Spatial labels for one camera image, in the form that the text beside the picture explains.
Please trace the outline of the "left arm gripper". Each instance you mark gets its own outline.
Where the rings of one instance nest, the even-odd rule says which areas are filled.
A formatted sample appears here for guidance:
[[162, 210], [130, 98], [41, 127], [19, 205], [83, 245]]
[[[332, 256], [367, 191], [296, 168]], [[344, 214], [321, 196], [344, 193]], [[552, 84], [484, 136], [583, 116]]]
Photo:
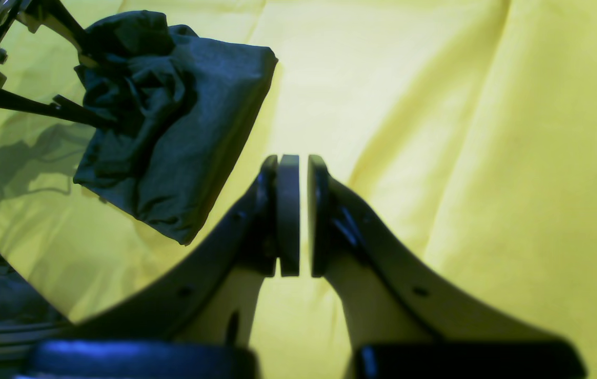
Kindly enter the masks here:
[[[61, 1], [0, 1], [0, 43], [18, 20], [35, 34], [42, 26], [50, 29], [73, 45], [79, 63], [99, 66], [99, 49]], [[0, 48], [0, 65], [6, 62], [7, 53]], [[3, 89], [6, 76], [0, 72], [0, 108], [22, 113], [59, 118], [82, 123], [95, 128], [111, 128], [115, 122], [103, 118], [84, 106], [56, 95], [46, 105]]]

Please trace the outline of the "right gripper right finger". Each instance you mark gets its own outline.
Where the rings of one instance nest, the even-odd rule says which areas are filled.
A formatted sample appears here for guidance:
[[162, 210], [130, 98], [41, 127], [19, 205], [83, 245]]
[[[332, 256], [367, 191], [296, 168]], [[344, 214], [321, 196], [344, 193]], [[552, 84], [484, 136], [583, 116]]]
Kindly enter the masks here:
[[340, 297], [355, 348], [566, 346], [429, 268], [315, 154], [308, 158], [308, 204], [312, 275], [327, 279]]

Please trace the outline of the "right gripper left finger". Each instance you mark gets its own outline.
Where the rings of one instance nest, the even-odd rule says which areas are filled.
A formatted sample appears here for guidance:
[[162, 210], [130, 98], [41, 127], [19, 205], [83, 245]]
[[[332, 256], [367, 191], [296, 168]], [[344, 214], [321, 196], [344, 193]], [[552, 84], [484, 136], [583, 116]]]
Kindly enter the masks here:
[[269, 156], [245, 194], [168, 273], [65, 339], [246, 347], [262, 283], [300, 274], [300, 159]]

